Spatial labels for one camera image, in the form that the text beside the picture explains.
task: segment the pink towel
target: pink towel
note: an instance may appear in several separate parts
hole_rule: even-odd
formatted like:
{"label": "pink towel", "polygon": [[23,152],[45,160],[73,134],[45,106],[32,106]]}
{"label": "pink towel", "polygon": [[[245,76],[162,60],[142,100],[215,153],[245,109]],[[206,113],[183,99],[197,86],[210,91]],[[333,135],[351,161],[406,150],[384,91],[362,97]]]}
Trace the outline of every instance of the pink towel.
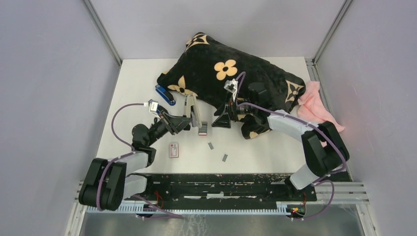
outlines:
{"label": "pink towel", "polygon": [[299,118],[306,121],[322,123],[330,121],[335,126],[337,131],[342,132],[345,127],[338,124],[334,117],[325,109],[319,95],[320,82],[310,81],[305,87],[305,94],[299,99],[300,108],[297,111]]}

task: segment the cushion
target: cushion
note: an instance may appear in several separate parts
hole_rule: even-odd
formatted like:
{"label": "cushion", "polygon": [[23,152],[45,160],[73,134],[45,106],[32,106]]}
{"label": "cushion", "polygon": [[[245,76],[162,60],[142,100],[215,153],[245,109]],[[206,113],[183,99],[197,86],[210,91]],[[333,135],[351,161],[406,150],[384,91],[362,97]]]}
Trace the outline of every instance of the cushion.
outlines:
{"label": "cushion", "polygon": [[[195,34],[186,43],[178,62],[169,71],[162,73],[157,83],[166,90],[183,95],[194,93],[197,99],[218,109],[226,99],[225,82],[236,78],[243,71],[246,77],[238,97],[248,99],[248,85],[262,82],[271,95],[269,109],[290,112],[305,91],[305,83],[300,77],[267,60],[228,47],[203,32]],[[245,118],[243,121],[248,123],[242,127],[246,139],[268,131],[257,127],[252,119]]]}

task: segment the white platform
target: white platform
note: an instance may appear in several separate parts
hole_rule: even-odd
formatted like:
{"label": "white platform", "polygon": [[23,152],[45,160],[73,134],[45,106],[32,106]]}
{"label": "white platform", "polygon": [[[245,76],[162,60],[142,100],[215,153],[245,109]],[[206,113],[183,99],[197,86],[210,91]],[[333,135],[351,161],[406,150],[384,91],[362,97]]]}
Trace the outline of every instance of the white platform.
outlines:
{"label": "white platform", "polygon": [[[304,81],[310,81],[303,57],[265,58],[278,67],[291,72]],[[130,151],[111,132],[113,114],[127,103],[159,101],[172,115],[183,115],[184,97],[172,92],[177,101],[169,106],[155,91],[156,79],[161,72],[170,69],[177,59],[128,59],[121,66],[109,114],[104,126],[97,157],[110,159]],[[166,134],[152,145],[156,149],[154,163],[141,173],[293,173],[304,163],[302,145],[286,134],[272,131],[252,140],[245,140],[240,132],[242,123],[233,123],[231,129],[211,128],[215,108],[199,102],[202,120],[209,124],[208,136],[197,135],[197,128],[182,131],[178,135]],[[153,122],[148,108],[128,107],[122,110],[115,121],[115,131],[124,140],[131,142],[132,128],[139,123],[147,127]],[[179,143],[179,158],[168,158],[168,145]]]}

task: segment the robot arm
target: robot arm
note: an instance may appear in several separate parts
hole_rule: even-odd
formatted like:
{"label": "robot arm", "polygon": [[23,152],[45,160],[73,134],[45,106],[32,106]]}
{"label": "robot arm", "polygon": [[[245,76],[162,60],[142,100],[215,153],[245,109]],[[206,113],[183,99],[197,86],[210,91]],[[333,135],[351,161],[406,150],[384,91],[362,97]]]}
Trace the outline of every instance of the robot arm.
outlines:
{"label": "robot arm", "polygon": [[[237,121],[238,115],[250,114],[259,125],[283,132],[301,142],[306,164],[285,181],[286,185],[293,191],[305,188],[317,179],[328,175],[330,171],[342,164],[339,155],[333,147],[322,146],[322,142],[326,140],[312,126],[322,131],[335,144],[345,161],[349,160],[349,153],[333,123],[329,121],[321,124],[306,122],[300,118],[289,118],[290,114],[283,110],[276,111],[283,115],[279,116],[261,111],[250,105],[237,105],[235,102],[237,86],[237,81],[234,79],[226,81],[224,88],[228,91],[227,98],[224,105],[216,111],[215,115],[219,117],[213,122],[212,127],[230,128],[231,121]],[[271,97],[263,83],[249,84],[248,91],[248,101],[259,107],[270,107]]]}
{"label": "robot arm", "polygon": [[[196,126],[202,125],[195,99],[193,101],[185,106],[186,114],[181,117],[168,114],[166,109],[153,100],[146,104],[149,106],[149,112],[159,119],[155,118],[150,128],[143,124],[133,127],[132,146],[136,152],[111,164],[106,173],[107,180],[101,185],[100,206],[102,209],[116,210],[123,199],[145,191],[148,179],[142,175],[131,175],[131,173],[153,163],[156,154],[156,149],[150,147],[153,143],[168,132],[175,135],[182,130],[189,130],[193,120],[198,122]],[[99,181],[108,164],[108,160],[101,158],[96,158],[91,162],[78,197],[81,204],[96,207]]]}

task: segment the metal frame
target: metal frame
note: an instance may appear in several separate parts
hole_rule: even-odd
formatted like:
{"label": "metal frame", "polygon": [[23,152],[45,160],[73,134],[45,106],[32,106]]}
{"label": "metal frame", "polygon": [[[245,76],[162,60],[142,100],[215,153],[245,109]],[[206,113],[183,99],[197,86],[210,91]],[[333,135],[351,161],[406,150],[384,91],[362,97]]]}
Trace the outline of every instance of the metal frame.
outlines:
{"label": "metal frame", "polygon": [[103,38],[104,43],[107,45],[107,48],[112,53],[112,56],[116,63],[121,66],[122,59],[120,58],[119,53],[116,50],[112,40],[110,39],[109,34],[104,28],[103,23],[101,22],[100,18],[98,17],[97,12],[95,11],[94,6],[92,5],[90,0],[82,0],[84,7],[86,8],[87,12],[89,13],[91,20],[93,21],[94,25],[97,27],[98,32],[100,33],[101,37]]}
{"label": "metal frame", "polygon": [[[320,81],[319,73],[317,71],[317,62],[320,60],[326,46],[333,37],[335,31],[340,25],[343,17],[345,16],[347,10],[351,6],[353,0],[345,0],[334,19],[330,29],[328,30],[325,38],[323,39],[320,47],[318,48],[313,59],[306,59],[306,65],[308,72],[310,74],[310,79],[312,81]],[[92,21],[97,27],[100,35],[103,38],[103,41],[107,45],[108,49],[112,53],[112,56],[116,63],[121,66],[122,59],[117,52],[113,42],[111,41],[103,23],[101,22],[96,10],[94,9],[90,0],[82,0],[83,5],[85,6],[87,12],[89,13]],[[320,96],[323,101],[324,106],[328,111],[331,112],[328,101],[324,93],[324,89],[320,90]],[[146,213],[143,211],[144,202],[142,201],[123,201],[119,207],[119,210],[116,212],[113,211],[97,211],[95,207],[83,206],[78,202],[78,193],[81,189],[82,182],[79,184],[79,189],[77,195],[75,196],[75,202],[71,211],[71,215],[65,230],[65,236],[79,236],[81,227],[83,224],[85,213]],[[369,199],[366,194],[365,188],[361,182],[335,182],[335,193],[333,197],[333,205],[343,205],[343,204],[355,204],[360,217],[360,222],[362,224],[365,236],[376,236],[376,229],[372,223],[370,214],[369,214]],[[331,196],[331,185],[329,183],[323,183],[320,186],[316,186],[316,202],[307,202],[308,205],[325,205],[328,203]],[[286,209],[287,205],[300,204],[301,202],[276,202],[277,210],[173,210],[174,213],[180,214],[275,214],[275,215],[285,215],[286,212],[283,209]]]}
{"label": "metal frame", "polygon": [[326,46],[330,42],[331,38],[334,35],[334,32],[339,27],[340,22],[342,21],[343,17],[345,16],[346,12],[348,11],[349,7],[351,6],[352,2],[354,0],[345,0],[342,4],[342,7],[340,8],[339,12],[337,13],[336,18],[334,19],[333,23],[330,26],[330,29],[328,30],[325,38],[323,39],[323,42],[321,43],[320,47],[318,48],[316,54],[314,55],[313,62],[316,64],[320,57],[323,54],[323,51],[326,49]]}

